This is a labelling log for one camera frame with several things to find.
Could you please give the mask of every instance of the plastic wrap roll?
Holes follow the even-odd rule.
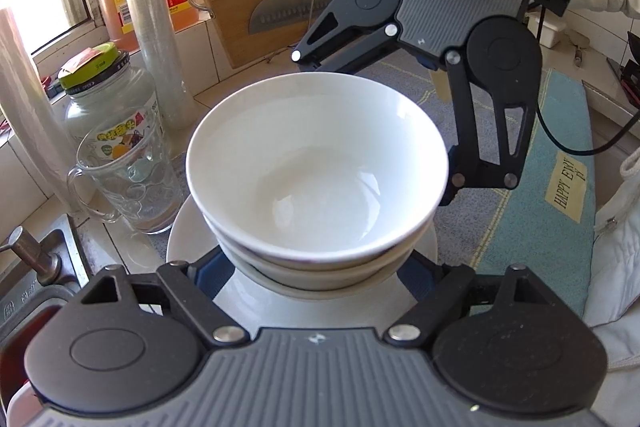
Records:
[[[140,51],[158,91],[162,122],[182,129],[196,119],[193,98],[184,85],[174,28],[166,0],[127,0]]]
[[[78,212],[66,188],[76,149],[53,114],[10,8],[0,9],[0,107],[55,195],[67,211]]]

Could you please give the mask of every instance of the stacked bowls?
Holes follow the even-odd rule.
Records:
[[[340,73],[245,87],[210,111],[187,153],[191,194],[229,260],[309,299],[390,277],[431,226],[447,175],[424,111]]]

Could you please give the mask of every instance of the faucet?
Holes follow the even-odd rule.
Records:
[[[16,227],[7,243],[0,247],[0,252],[5,250],[13,250],[25,264],[33,268],[42,286],[51,284],[60,274],[60,256],[57,253],[43,252],[36,238],[22,226]]]

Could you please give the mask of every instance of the knife blade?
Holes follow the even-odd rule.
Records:
[[[331,0],[314,0],[312,17],[317,17]],[[249,20],[249,35],[281,28],[309,19],[311,0],[262,0]]]

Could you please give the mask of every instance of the sink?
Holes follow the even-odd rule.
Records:
[[[88,264],[66,214],[39,242],[43,253],[60,256],[60,273],[52,284],[40,285],[36,272],[20,259],[0,275],[0,427],[6,427],[9,400],[26,381],[27,345],[89,280]]]

